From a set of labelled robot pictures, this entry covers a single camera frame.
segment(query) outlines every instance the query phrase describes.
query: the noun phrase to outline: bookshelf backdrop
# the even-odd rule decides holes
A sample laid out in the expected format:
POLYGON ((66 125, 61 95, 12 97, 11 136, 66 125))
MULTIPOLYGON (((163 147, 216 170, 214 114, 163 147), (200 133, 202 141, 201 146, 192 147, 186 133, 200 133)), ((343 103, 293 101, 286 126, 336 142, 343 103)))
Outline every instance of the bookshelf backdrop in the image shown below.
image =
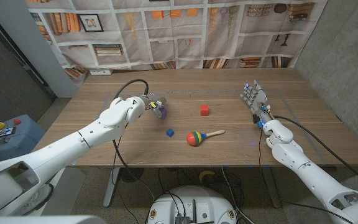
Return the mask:
POLYGON ((80 73, 294 67, 326 2, 25 0, 62 67, 80 73))

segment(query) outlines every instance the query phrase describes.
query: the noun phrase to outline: concrete wall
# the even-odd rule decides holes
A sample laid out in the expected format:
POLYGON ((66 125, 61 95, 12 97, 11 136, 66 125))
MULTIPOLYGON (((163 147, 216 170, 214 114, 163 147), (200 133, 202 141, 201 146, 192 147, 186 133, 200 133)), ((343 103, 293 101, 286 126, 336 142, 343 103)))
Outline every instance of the concrete wall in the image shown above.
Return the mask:
POLYGON ((358 1, 328 1, 295 68, 358 137, 358 1))

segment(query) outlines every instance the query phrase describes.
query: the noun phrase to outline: red cube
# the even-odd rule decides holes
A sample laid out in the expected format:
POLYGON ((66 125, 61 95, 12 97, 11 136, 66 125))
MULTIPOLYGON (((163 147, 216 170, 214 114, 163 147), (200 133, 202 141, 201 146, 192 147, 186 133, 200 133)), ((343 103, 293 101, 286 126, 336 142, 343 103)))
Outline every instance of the red cube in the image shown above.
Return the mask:
POLYGON ((208 105, 201 105, 200 106, 200 115, 208 116, 208 113, 209 113, 208 105))

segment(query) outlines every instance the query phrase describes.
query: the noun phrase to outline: purple object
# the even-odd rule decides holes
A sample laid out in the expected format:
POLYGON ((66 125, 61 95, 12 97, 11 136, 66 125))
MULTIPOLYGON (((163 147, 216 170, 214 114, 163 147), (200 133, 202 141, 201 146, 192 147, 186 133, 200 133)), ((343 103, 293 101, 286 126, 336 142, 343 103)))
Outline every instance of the purple object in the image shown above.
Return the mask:
POLYGON ((159 108, 159 110, 161 111, 161 119, 165 119, 165 117, 167 116, 167 109, 165 108, 159 108))

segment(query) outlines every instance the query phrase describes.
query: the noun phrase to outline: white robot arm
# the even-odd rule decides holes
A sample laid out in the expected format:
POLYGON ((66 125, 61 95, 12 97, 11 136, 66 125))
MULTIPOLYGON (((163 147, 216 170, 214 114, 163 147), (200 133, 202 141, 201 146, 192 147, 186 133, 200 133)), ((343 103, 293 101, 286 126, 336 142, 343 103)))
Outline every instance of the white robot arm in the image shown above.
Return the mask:
MULTIPOLYGON (((341 185, 305 156, 301 146, 293 140, 293 133, 272 116, 266 94, 256 80, 254 84, 256 90, 247 84, 241 98, 259 117, 258 126, 268 135, 266 143, 272 148, 273 157, 296 173, 326 210, 351 223, 358 223, 358 191, 341 185)), ((349 223, 335 215, 330 216, 334 223, 349 223)))
MULTIPOLYGON (((35 194, 59 170, 71 164, 93 147, 109 142, 124 134, 124 121, 133 123, 151 108, 153 96, 116 98, 100 117, 84 127, 38 151, 0 162, 0 216, 15 215, 30 197, 35 194)), ((166 111, 154 112, 164 119, 166 111)))

